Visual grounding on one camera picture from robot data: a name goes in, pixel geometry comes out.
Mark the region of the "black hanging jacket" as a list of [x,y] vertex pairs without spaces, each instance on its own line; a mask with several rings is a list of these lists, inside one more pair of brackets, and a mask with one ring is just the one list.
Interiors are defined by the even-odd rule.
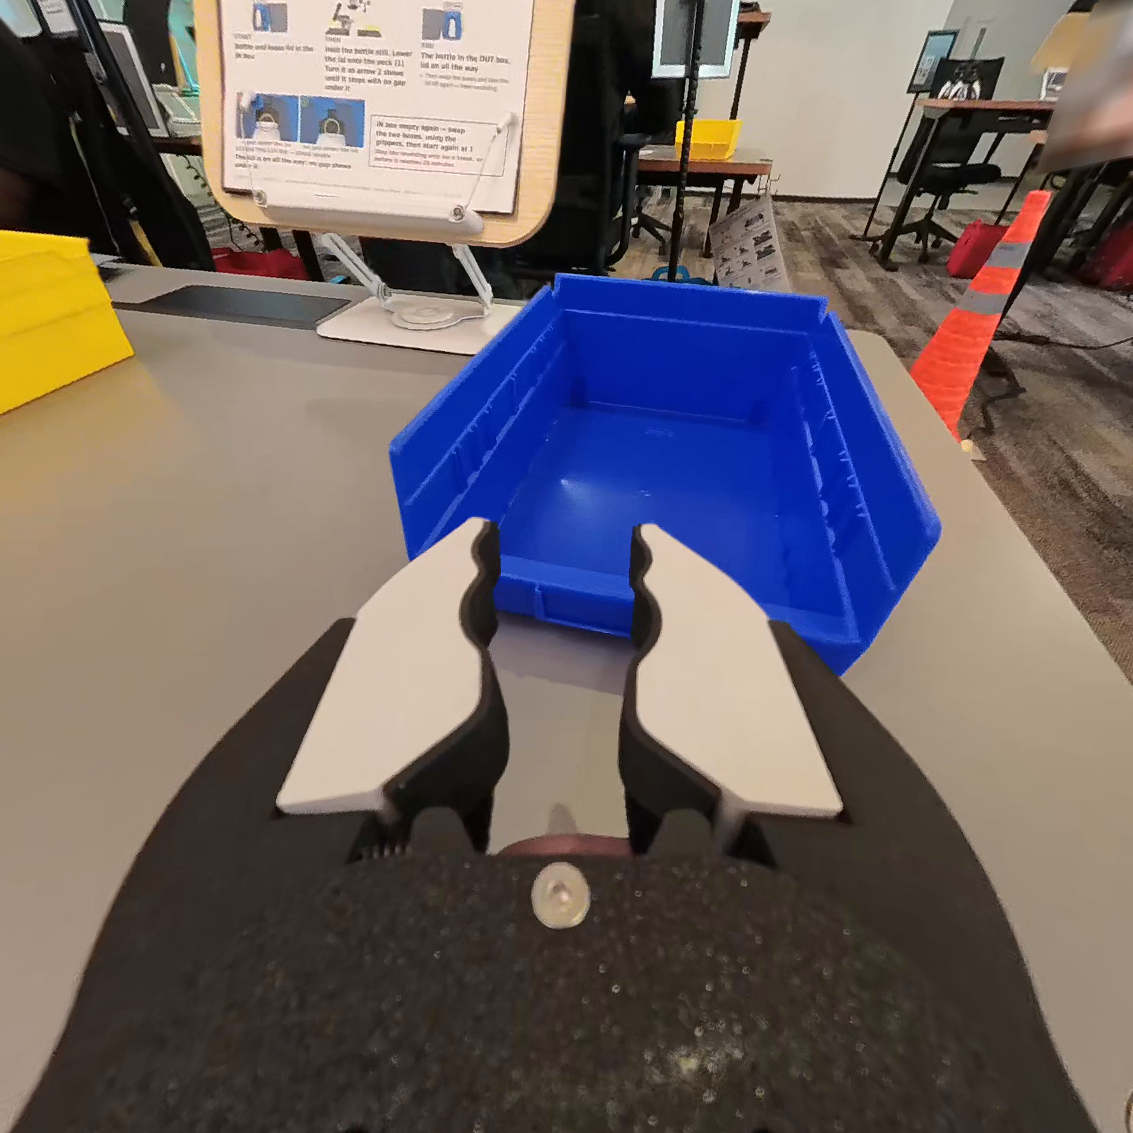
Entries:
[[136,60],[121,53],[86,2],[78,28],[37,49],[63,113],[64,190],[92,248],[127,263],[206,271],[212,251],[194,207],[162,161],[168,134]]

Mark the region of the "printed cardboard box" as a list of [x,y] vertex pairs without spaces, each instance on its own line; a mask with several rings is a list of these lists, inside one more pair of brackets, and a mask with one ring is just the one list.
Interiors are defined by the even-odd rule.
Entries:
[[769,192],[717,219],[709,226],[707,235],[718,286],[793,292]]

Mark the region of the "orange traffic cone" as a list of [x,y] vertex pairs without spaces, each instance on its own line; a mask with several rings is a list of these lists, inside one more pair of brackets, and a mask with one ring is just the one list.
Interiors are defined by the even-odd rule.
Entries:
[[914,361],[914,382],[956,440],[972,387],[1052,198],[1052,190],[1027,193],[1006,235]]

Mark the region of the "red bag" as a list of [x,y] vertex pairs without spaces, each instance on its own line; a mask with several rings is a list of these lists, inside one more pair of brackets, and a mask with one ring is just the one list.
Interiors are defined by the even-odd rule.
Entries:
[[948,254],[946,270],[949,276],[961,279],[973,279],[992,252],[1006,235],[1010,226],[973,219],[959,234],[954,247]]

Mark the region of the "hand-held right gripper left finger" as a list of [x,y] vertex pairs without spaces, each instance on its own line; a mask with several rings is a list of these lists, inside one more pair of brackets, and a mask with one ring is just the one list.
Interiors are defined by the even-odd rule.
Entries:
[[282,814],[410,830],[450,810],[487,851],[510,753],[489,651],[500,573],[497,523],[467,520],[360,606],[276,795]]

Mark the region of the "yellow background bin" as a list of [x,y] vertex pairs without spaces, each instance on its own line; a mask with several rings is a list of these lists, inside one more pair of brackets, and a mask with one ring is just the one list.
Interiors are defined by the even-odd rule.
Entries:
[[743,122],[741,119],[694,118],[691,122],[691,141],[685,145],[686,123],[677,123],[674,150],[680,157],[687,149],[689,162],[729,162],[738,148]]

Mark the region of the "printed instruction sheet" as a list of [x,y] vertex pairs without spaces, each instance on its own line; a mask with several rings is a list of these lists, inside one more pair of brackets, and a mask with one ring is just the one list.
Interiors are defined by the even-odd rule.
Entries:
[[510,214],[532,19],[525,1],[219,2],[224,188]]

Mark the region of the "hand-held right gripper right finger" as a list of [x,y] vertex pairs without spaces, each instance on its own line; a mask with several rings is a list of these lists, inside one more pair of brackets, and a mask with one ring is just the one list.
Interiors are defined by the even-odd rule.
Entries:
[[633,851],[677,811],[700,815],[724,851],[754,816],[841,816],[785,656],[798,636],[657,523],[633,529],[629,577],[617,765]]

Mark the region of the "black office chair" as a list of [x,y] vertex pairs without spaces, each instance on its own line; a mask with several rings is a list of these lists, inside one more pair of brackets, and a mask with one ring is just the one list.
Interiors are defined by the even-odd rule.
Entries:
[[[927,93],[935,99],[953,102],[990,100],[1004,64],[1004,58],[942,60]],[[929,252],[943,241],[955,244],[959,239],[934,219],[937,211],[947,209],[954,195],[991,183],[1000,176],[998,164],[972,161],[982,136],[971,118],[962,119],[960,116],[922,118],[917,124],[896,180],[913,189],[914,195],[927,194],[931,200],[923,216],[897,228],[897,234],[914,235],[921,247],[921,263],[928,262]]]
[[576,2],[553,205],[508,248],[524,291],[557,275],[606,276],[627,253],[639,154],[672,138],[681,84],[653,75],[657,2]]

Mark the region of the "yellow plastic bin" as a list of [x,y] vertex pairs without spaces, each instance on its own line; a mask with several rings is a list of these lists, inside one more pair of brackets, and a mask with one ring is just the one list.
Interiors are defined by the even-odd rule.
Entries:
[[81,237],[1,232],[1,412],[134,355]]

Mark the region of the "blue plastic bin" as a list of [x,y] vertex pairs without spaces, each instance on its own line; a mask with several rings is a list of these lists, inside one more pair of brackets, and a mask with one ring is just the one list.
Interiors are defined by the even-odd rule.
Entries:
[[409,558],[498,525],[499,610],[630,634],[655,523],[844,674],[942,535],[822,295],[558,276],[393,438]]

